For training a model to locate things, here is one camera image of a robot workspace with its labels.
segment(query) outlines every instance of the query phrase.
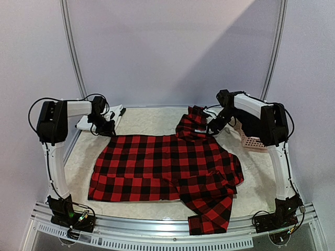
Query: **back wall panel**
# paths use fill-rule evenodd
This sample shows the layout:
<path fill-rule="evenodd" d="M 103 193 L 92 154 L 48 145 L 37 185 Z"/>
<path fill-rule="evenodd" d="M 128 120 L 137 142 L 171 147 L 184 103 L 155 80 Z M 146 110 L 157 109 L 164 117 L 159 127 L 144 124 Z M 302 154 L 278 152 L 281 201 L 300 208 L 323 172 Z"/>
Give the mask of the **back wall panel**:
<path fill-rule="evenodd" d="M 126 106 L 215 104 L 223 88 L 259 97 L 280 4 L 69 0 L 87 91 Z"/>

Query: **perforated basket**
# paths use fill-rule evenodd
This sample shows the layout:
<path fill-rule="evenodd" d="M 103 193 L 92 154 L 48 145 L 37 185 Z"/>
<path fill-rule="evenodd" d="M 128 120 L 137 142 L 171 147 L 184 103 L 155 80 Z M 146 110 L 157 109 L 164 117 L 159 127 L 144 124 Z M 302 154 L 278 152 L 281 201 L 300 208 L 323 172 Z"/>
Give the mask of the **perforated basket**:
<path fill-rule="evenodd" d="M 259 150 L 263 150 L 263 151 L 267 151 L 266 146 L 263 145 L 263 143 L 260 141 L 259 138 L 256 137 L 247 137 L 243 130 L 242 130 L 242 124 L 240 122 L 238 122 L 237 124 L 237 130 L 241 135 L 241 139 L 242 139 L 242 146 L 243 147 L 247 147 L 247 148 L 252 148 L 252 149 L 259 149 Z"/>

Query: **plaid shirt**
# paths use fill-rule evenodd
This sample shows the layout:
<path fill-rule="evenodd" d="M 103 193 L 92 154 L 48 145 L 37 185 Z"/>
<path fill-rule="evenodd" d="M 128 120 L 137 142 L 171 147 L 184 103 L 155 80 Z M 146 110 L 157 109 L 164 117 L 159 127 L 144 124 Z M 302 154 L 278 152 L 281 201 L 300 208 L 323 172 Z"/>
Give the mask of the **plaid shirt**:
<path fill-rule="evenodd" d="M 205 133 L 207 117 L 189 107 L 174 135 L 112 137 L 96 161 L 88 199 L 181 199 L 197 214 L 188 218 L 190 235 L 225 233 L 243 174 L 238 158 Z"/>

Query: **white wall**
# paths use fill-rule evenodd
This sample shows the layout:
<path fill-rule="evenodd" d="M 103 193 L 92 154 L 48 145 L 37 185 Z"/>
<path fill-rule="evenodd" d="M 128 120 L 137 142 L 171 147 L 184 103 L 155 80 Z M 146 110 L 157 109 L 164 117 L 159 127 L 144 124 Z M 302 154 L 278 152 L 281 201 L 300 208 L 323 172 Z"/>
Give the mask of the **white wall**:
<path fill-rule="evenodd" d="M 335 250 L 335 2 L 289 1 L 278 61 L 267 96 L 292 114 L 293 173 L 313 202 L 329 250 Z"/>
<path fill-rule="evenodd" d="M 44 201 L 48 187 L 28 109 L 40 97 L 80 95 L 59 1 L 2 0 L 0 20 L 0 250 L 16 251 L 34 204 Z"/>
<path fill-rule="evenodd" d="M 127 106 L 260 96 L 280 0 L 69 0 L 87 91 Z"/>

